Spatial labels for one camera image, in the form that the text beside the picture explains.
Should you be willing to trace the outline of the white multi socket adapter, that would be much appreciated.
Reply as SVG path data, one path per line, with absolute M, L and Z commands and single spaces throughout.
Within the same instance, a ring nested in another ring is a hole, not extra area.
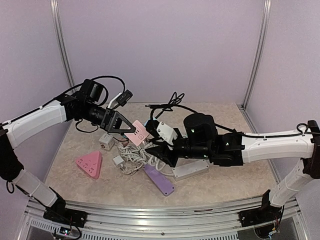
M 99 139 L 99 144 L 102 149 L 110 151 L 115 144 L 115 140 L 113 136 L 108 133 L 104 133 Z

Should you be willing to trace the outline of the pink plug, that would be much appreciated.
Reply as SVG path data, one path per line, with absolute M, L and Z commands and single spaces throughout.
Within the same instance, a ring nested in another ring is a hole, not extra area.
M 121 142 L 121 144 L 122 144 L 123 147 L 126 147 L 126 146 L 129 144 L 129 142 L 128 142 L 128 141 L 126 141 L 126 142 Z

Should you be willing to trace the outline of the pink cube socket adapter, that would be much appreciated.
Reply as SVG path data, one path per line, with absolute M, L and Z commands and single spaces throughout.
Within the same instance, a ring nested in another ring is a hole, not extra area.
M 135 120 L 132 125 L 135 127 L 133 133 L 125 133 L 124 135 L 135 145 L 139 146 L 150 135 L 145 126 L 138 120 Z

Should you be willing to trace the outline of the white usb charger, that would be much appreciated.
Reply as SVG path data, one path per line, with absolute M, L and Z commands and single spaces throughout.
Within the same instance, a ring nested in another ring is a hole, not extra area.
M 125 160 L 120 155 L 114 157 L 112 161 L 117 168 L 122 168 L 126 164 Z

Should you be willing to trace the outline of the pink power strip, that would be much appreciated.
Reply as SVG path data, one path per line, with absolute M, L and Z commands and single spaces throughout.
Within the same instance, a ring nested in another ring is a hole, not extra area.
M 97 180 L 101 172 L 102 159 L 102 153 L 97 150 L 78 157 L 75 163 L 88 176 Z

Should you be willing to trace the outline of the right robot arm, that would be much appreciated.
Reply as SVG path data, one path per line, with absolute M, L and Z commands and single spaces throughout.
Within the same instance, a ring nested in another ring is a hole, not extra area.
M 256 218 L 266 222 L 279 212 L 286 201 L 304 186 L 320 178 L 320 129 L 315 120 L 300 123 L 295 130 L 265 134 L 247 134 L 229 129 L 218 134 L 218 124 L 211 115 L 192 113 L 183 125 L 186 137 L 178 128 L 150 119 L 146 130 L 154 138 L 147 153 L 174 168 L 178 159 L 207 160 L 219 167 L 243 166 L 266 159 L 299 158 L 294 169 L 276 187 L 267 190 Z

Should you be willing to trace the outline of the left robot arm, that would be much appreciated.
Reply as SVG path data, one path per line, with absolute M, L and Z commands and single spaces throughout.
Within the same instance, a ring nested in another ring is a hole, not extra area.
M 8 192 L 12 194 L 18 188 L 45 206 L 61 223 L 70 218 L 65 200 L 25 170 L 15 149 L 38 133 L 71 120 L 86 120 L 109 134 L 134 133 L 136 128 L 117 110 L 127 104 L 132 92 L 124 87 L 108 107 L 103 108 L 107 100 L 100 101 L 100 97 L 108 90 L 97 80 L 97 77 L 85 79 L 71 88 L 74 93 L 68 89 L 44 105 L 0 125 L 0 177 L 6 182 Z

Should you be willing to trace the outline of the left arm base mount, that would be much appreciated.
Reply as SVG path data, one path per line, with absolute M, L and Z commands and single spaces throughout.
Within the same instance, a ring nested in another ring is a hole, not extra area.
M 65 207 L 60 212 L 57 212 L 52 208 L 47 208 L 43 214 L 44 219 L 79 228 L 85 226 L 87 216 L 88 213 L 85 211 Z

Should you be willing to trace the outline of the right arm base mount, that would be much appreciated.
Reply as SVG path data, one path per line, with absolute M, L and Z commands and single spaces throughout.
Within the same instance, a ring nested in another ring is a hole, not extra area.
M 238 216 L 242 227 L 259 225 L 280 219 L 282 215 L 281 207 L 268 206 L 266 208 L 258 207 L 249 210 L 240 211 Z

